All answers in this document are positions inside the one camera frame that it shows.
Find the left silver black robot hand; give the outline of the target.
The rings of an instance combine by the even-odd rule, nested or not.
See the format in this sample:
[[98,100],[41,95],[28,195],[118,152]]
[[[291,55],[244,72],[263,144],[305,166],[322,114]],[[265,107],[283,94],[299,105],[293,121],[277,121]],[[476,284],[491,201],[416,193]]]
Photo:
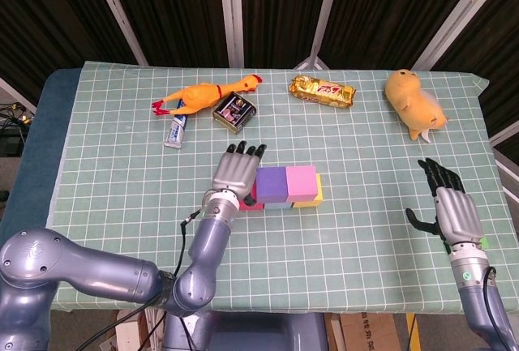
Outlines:
[[232,143],[227,147],[212,178],[213,190],[231,190],[239,200],[251,193],[267,145],[250,146],[245,150],[246,145],[242,140],[238,145]]

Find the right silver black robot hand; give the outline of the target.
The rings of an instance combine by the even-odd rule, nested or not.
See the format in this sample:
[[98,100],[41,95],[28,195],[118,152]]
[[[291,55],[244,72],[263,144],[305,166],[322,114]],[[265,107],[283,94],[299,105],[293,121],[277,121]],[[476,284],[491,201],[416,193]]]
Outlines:
[[431,195],[435,203],[435,222],[420,221],[410,208],[405,215],[410,224],[417,230],[440,236],[446,251],[461,244],[481,246],[483,226],[477,208],[465,188],[459,175],[426,157],[418,160],[424,170]]

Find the red foam cube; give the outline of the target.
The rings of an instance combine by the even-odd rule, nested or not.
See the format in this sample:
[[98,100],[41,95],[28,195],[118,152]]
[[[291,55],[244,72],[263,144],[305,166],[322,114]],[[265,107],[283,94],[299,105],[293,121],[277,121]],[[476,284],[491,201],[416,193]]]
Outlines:
[[251,193],[240,201],[240,212],[258,212],[264,209],[264,203],[257,200],[256,183],[251,188]]

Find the purple foam cube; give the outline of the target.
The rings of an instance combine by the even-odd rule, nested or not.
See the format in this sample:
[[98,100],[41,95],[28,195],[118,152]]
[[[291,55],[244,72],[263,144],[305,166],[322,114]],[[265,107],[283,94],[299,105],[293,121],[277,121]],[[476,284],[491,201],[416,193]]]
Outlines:
[[261,203],[284,203],[288,198],[286,167],[258,168],[256,199]]

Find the green foam cube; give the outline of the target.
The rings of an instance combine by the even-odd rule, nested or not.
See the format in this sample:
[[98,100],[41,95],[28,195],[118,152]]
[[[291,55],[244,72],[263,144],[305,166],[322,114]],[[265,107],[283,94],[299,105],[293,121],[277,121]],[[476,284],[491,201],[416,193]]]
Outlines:
[[[451,248],[449,245],[447,245],[446,243],[444,244],[444,247],[445,247],[445,250],[446,252],[449,254],[451,252]],[[479,243],[479,247],[482,249],[482,250],[488,250],[489,249],[489,243],[488,243],[488,240],[486,237],[483,237]]]

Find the pink foam cube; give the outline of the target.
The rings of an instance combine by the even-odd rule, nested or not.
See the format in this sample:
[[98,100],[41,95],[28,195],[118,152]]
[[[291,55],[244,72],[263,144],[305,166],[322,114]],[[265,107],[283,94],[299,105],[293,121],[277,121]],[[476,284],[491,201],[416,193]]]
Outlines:
[[287,202],[312,201],[318,195],[316,175],[316,169],[313,165],[287,166]]

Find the yellow foam cube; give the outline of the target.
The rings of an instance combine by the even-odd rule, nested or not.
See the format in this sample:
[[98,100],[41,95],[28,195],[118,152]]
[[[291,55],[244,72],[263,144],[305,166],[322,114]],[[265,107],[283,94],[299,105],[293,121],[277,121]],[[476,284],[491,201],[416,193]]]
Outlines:
[[316,174],[317,196],[311,201],[297,201],[293,203],[294,208],[315,208],[323,201],[323,190],[320,174]]

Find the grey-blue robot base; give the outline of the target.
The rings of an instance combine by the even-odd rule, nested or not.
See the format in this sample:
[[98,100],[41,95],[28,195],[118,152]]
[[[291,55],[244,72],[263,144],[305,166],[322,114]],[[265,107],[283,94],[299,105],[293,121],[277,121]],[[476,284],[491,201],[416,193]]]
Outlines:
[[322,313],[167,315],[161,351],[328,351]]

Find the black rectangular tin can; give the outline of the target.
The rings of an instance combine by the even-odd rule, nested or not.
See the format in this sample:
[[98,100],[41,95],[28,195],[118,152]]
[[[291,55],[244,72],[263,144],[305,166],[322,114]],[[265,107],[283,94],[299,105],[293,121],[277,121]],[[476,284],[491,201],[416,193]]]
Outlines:
[[231,132],[238,134],[255,116],[256,111],[256,107],[249,100],[232,92],[216,107],[212,116]]

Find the white blue toothpaste tube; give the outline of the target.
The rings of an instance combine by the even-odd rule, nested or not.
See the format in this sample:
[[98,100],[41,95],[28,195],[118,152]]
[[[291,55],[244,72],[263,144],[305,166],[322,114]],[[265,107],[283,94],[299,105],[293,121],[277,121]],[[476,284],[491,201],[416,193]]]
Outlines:
[[187,126],[187,119],[187,114],[174,115],[169,129],[169,133],[166,136],[165,141],[163,143],[165,147],[177,149],[180,149],[182,147],[182,139]]

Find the orange rubber chicken toy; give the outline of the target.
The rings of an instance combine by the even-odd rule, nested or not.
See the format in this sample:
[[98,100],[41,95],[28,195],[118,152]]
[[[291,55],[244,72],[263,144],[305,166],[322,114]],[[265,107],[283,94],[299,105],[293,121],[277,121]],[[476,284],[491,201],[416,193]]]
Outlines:
[[[248,75],[235,83],[216,84],[200,83],[184,88],[159,101],[152,103],[155,115],[190,115],[202,109],[214,106],[222,98],[233,92],[253,92],[263,80],[258,75]],[[163,109],[162,105],[169,101],[182,101],[176,109]]]

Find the green checkered tablecloth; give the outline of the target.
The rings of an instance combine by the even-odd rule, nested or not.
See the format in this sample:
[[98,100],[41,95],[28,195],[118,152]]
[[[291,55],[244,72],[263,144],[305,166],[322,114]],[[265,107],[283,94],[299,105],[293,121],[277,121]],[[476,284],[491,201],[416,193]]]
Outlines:
[[261,70],[239,134],[210,110],[187,121],[180,149],[164,146],[171,120],[151,104],[197,83],[232,83],[235,69],[133,67],[81,70],[47,224],[74,242],[171,271],[197,223],[181,221],[210,187],[221,154],[245,139],[266,144],[262,166],[313,165],[324,199],[315,208],[242,212],[218,269],[217,310],[387,310],[457,313],[461,303],[440,238],[414,229],[405,210],[432,222],[435,206],[418,160],[457,172],[482,221],[508,311],[519,311],[519,246],[479,105],[477,75],[423,72],[447,125],[430,143],[410,139],[384,96],[387,71],[318,71],[356,89],[348,109],[301,101],[294,71]]

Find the yellow plush animal toy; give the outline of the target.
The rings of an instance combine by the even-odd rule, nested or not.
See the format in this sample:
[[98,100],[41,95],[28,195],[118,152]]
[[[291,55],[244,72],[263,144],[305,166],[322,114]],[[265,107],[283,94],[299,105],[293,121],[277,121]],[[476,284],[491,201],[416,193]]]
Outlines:
[[436,98],[422,89],[414,71],[394,71],[386,81],[384,93],[407,126],[412,140],[421,136],[430,143],[430,131],[441,129],[448,121]]

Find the gold biscuit packet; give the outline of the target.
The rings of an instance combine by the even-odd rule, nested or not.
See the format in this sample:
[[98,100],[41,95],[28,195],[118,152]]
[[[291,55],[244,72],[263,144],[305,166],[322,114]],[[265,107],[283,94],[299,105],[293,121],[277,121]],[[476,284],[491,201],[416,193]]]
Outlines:
[[297,75],[289,86],[289,92],[304,101],[336,108],[349,108],[354,103],[356,89],[349,85],[333,83],[307,75]]

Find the brown cardboard box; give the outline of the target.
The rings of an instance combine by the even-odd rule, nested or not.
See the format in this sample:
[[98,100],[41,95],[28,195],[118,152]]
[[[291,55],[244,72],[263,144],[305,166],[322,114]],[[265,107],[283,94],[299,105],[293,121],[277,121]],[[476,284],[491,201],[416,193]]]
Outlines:
[[392,314],[326,313],[329,351],[401,351]]

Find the black pleated curtain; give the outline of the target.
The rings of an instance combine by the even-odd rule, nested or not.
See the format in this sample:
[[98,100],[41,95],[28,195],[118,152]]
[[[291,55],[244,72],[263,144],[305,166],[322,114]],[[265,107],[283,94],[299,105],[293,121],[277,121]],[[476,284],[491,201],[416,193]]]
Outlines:
[[[226,67],[221,0],[119,0],[148,64]],[[332,0],[319,58],[332,69],[414,65],[460,0]],[[293,68],[323,0],[241,0],[246,67]],[[106,0],[0,0],[0,78],[31,103],[48,76],[86,61],[136,63]],[[487,0],[435,64],[489,80],[489,135],[519,120],[519,0]]]

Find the dark blue table pad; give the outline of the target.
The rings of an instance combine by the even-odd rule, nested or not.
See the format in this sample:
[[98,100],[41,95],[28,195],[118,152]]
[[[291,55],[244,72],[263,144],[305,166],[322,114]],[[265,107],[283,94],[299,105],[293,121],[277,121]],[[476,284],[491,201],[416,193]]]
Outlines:
[[81,70],[45,81],[21,163],[0,221],[0,247],[13,235],[46,225]]

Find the white metal frame post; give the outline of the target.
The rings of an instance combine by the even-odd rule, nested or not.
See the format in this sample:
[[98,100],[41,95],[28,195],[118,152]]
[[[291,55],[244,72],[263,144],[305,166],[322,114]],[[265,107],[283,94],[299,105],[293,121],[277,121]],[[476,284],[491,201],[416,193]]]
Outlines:
[[36,112],[36,106],[0,77],[0,90],[9,94],[16,102],[21,103],[31,113]]
[[503,143],[505,140],[513,137],[517,133],[519,133],[519,120],[515,121],[513,124],[507,126],[503,130],[490,137],[490,144],[492,147],[495,147],[496,145]]
[[324,34],[328,26],[328,20],[331,13],[334,0],[323,0],[320,8],[318,22],[315,28],[314,38],[311,44],[311,52],[307,58],[300,62],[295,70],[327,70],[328,66],[319,58],[319,53],[322,47]]
[[244,68],[242,0],[221,0],[228,62],[231,68]]
[[141,48],[139,40],[131,26],[130,20],[127,17],[127,13],[122,6],[120,0],[105,0],[110,8],[127,44],[129,45],[131,52],[135,56],[135,60],[140,66],[147,66],[148,60]]
[[412,66],[430,71],[453,44],[487,0],[459,0]]

